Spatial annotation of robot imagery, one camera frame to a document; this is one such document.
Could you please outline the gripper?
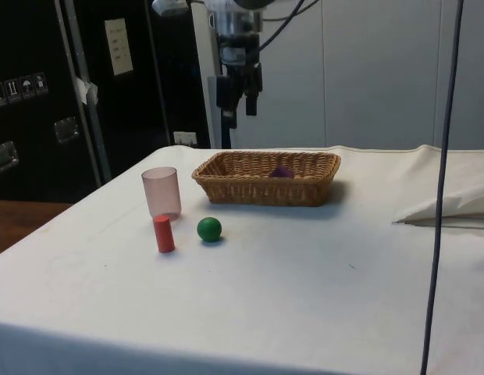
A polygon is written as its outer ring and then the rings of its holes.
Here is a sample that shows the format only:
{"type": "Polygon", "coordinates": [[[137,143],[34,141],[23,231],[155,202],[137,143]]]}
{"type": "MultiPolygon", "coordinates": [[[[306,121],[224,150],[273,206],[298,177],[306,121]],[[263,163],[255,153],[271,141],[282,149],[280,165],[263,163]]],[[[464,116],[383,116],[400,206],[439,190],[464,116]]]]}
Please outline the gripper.
{"type": "Polygon", "coordinates": [[[230,74],[248,67],[244,72],[246,115],[258,114],[258,96],[262,92],[258,34],[219,36],[219,59],[222,75],[216,77],[216,105],[224,116],[235,117],[242,95],[240,79],[230,74]]]}

